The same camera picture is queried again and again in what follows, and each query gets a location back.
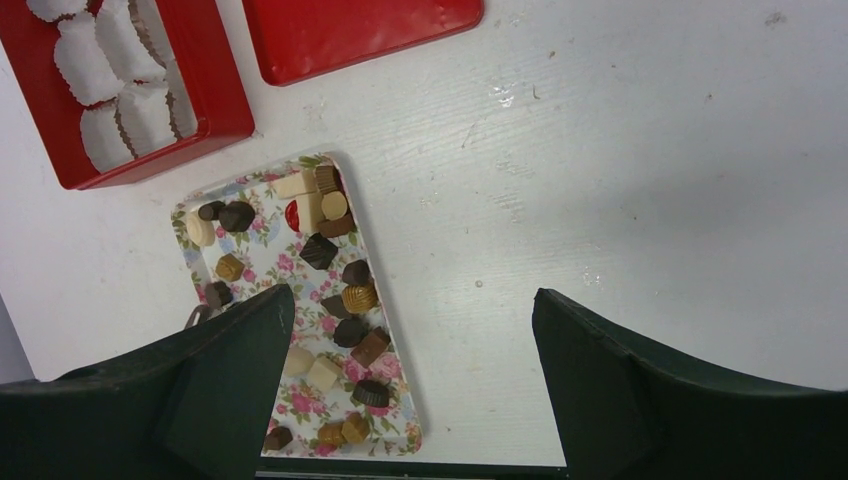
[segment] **caramel chocolate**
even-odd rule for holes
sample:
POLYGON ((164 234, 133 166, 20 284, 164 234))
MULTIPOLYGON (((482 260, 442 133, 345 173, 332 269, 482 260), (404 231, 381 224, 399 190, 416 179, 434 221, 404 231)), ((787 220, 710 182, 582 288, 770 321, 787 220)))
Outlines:
POLYGON ((219 258, 218 264, 215 265, 215 274, 228 282, 235 282, 241 278, 242 272, 244 272, 244 264, 232 253, 219 258))
POLYGON ((342 424, 342 436, 352 444, 365 443, 370 433, 371 426, 359 412, 351 413, 342 424))
POLYGON ((348 285, 342 290, 342 300, 350 313, 365 313, 377 306, 377 290, 373 283, 348 285))
POLYGON ((318 442, 324 445, 333 445, 341 447, 347 440, 342 435, 342 427, 344 422, 327 423, 318 429, 318 442))

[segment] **red container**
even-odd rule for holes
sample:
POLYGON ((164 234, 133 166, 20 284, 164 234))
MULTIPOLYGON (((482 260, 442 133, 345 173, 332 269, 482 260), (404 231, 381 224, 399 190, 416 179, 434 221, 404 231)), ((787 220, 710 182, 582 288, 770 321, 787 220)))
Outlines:
POLYGON ((66 189, 137 182, 253 133, 253 115, 215 0, 156 2, 197 116, 197 133, 100 173, 82 145, 79 124, 84 107, 53 63, 59 30, 33 15, 24 0, 2 0, 0 40, 59 183, 66 189))

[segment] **floral pattern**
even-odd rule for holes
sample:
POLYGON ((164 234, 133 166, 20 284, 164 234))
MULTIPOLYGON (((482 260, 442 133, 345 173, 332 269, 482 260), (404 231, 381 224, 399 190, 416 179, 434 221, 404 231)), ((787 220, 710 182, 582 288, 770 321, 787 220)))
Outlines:
MULTIPOLYGON (((289 200, 278 199, 268 183, 321 164, 335 162, 323 154, 304 156, 272 169, 205 188, 176 206, 171 224, 201 302, 206 301, 203 287, 218 280, 214 274, 218 259, 232 253, 245 265, 242 278, 230 283, 236 301, 250 298, 273 285, 287 283, 295 295, 296 317, 291 345, 326 356, 342 368, 339 383, 327 394, 313 388, 305 375, 280 379, 268 429, 286 426, 291 429, 294 441, 283 451, 263 452, 263 455, 368 458, 413 454, 421 447, 421 425, 394 343, 369 368, 362 367, 350 357, 350 349, 333 343, 333 331, 339 320, 329 316, 320 304, 321 299, 341 293, 344 288, 341 271, 345 265, 367 258, 360 232, 332 239, 339 247, 339 253, 330 268, 326 271, 313 269, 299 256, 306 238, 289 229, 285 222, 284 210, 289 200), (213 200, 250 203, 256 210, 256 218, 243 233, 227 233, 217 226, 217 242, 201 250, 188 239, 185 215, 213 200), (392 398, 388 407, 368 407, 351 399, 356 382, 367 378, 389 384, 392 398), (371 425, 368 442, 339 448, 318 444, 316 437, 321 425, 344 420, 355 411, 360 412, 371 425)), ((351 211, 355 217, 353 205, 351 211)), ((374 308, 362 317, 372 327, 382 326, 391 334, 382 307, 374 308)))

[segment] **table surface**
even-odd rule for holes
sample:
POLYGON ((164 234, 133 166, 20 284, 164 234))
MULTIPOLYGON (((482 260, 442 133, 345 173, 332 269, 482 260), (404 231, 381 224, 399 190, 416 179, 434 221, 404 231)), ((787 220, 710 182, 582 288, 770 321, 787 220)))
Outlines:
POLYGON ((468 33, 274 88, 240 2, 218 4, 257 134, 133 186, 62 190, 0 58, 0 291, 39 378, 182 327, 187 192, 331 142, 426 423, 410 460, 564 464, 539 287, 720 365, 848 387, 848 7, 491 0, 468 33))

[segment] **dark chocolate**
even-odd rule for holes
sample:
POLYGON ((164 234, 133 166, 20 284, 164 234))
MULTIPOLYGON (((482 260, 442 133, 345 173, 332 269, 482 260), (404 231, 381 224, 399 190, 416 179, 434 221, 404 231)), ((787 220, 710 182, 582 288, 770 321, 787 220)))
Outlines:
POLYGON ((348 285, 368 285, 371 281, 371 269, 368 262, 357 260, 348 263, 342 272, 342 281, 348 285))
POLYGON ((233 301, 233 292, 224 282, 206 285, 203 293, 206 295, 206 304, 216 310, 233 301))
POLYGON ((271 430, 271 433, 265 436, 265 444, 262 446, 264 450, 282 450, 291 441, 294 436, 286 427, 276 427, 271 430))
POLYGON ((376 408, 388 407, 390 397, 389 387, 376 380, 360 380, 351 396, 360 403, 376 408))
POLYGON ((218 220, 218 214, 221 212, 221 209, 224 208, 224 205, 224 202, 218 200, 207 203, 197 210, 197 216, 200 217, 201 220, 206 220, 207 222, 218 220))
POLYGON ((339 322, 333 332, 333 341, 344 348, 353 348, 368 335, 368 327, 358 318, 346 318, 339 322))
POLYGON ((321 300, 321 305, 327 310, 327 313, 336 317, 336 318, 351 318, 353 315, 344 308, 344 300, 342 300, 341 295, 334 295, 332 297, 325 298, 321 300))
POLYGON ((246 232, 256 218, 256 211, 247 202, 232 202, 218 212, 221 227, 230 233, 246 232))
POLYGON ((316 233, 306 241, 306 245, 300 251, 300 258, 306 260, 306 263, 315 270, 326 270, 330 267, 338 252, 339 247, 320 233, 316 233))

